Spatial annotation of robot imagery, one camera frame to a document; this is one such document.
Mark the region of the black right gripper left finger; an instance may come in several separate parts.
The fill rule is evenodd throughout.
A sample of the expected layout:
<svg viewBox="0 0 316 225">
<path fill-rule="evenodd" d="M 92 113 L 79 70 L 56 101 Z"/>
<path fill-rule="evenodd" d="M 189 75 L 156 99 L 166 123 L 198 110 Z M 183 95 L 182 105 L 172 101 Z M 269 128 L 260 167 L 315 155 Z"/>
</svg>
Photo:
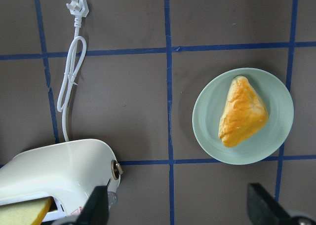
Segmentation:
<svg viewBox="0 0 316 225">
<path fill-rule="evenodd" d="M 77 219 L 78 225 L 106 225 L 109 219 L 107 186 L 96 186 Z"/>
</svg>

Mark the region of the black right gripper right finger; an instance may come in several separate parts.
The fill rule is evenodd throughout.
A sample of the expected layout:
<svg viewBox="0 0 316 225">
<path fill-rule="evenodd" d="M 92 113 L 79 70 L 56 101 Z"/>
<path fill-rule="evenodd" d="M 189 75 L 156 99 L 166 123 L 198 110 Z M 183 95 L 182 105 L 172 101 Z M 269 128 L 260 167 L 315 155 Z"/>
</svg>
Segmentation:
<svg viewBox="0 0 316 225">
<path fill-rule="evenodd" d="M 253 225 L 286 225 L 290 215 L 259 183 L 247 186 L 247 215 Z"/>
</svg>

